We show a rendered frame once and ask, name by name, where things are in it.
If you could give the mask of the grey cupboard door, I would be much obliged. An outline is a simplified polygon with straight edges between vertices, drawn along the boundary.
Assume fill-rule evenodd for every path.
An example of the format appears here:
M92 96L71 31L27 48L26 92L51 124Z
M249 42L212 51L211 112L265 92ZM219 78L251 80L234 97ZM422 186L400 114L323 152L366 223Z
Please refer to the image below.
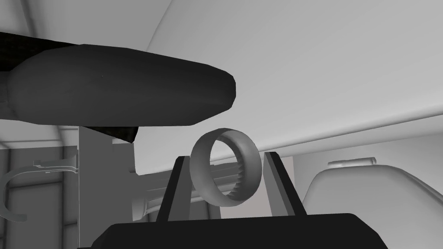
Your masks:
M34 160L72 157L75 147L0 153L0 249L77 249L78 176L31 172Z

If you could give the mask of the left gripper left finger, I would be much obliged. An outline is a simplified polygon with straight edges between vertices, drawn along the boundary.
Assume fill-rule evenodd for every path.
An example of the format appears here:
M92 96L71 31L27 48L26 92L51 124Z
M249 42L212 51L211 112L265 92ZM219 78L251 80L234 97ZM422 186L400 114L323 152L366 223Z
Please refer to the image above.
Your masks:
M176 159L156 221L188 220L192 180L189 172L189 156Z

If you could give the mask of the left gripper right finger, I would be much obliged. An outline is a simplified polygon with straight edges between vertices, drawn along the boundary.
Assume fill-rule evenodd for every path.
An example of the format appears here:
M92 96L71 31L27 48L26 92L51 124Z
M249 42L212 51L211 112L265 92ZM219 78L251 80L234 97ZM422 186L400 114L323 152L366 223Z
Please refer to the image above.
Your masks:
M278 153L264 153L263 177L272 216L307 216Z

